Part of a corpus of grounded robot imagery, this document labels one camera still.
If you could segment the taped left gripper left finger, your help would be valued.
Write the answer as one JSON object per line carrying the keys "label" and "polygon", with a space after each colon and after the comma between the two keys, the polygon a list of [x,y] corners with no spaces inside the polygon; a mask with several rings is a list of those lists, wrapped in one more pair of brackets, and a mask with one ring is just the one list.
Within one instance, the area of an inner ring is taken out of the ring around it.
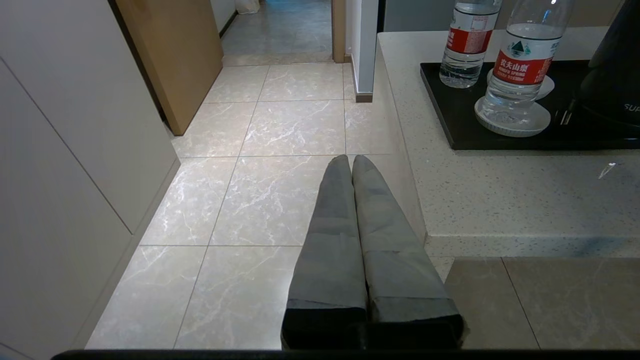
{"label": "taped left gripper left finger", "polygon": [[368,292],[346,155],[326,167],[281,325],[284,349],[348,349],[368,319]]}

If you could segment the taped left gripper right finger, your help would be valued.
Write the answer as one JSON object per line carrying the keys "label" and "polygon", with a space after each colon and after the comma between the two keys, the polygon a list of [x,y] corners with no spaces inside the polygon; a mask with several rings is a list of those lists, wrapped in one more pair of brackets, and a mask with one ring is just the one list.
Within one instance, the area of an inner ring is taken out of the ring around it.
{"label": "taped left gripper right finger", "polygon": [[384,176],[357,155],[352,184],[369,296],[371,349],[459,349],[466,322]]}

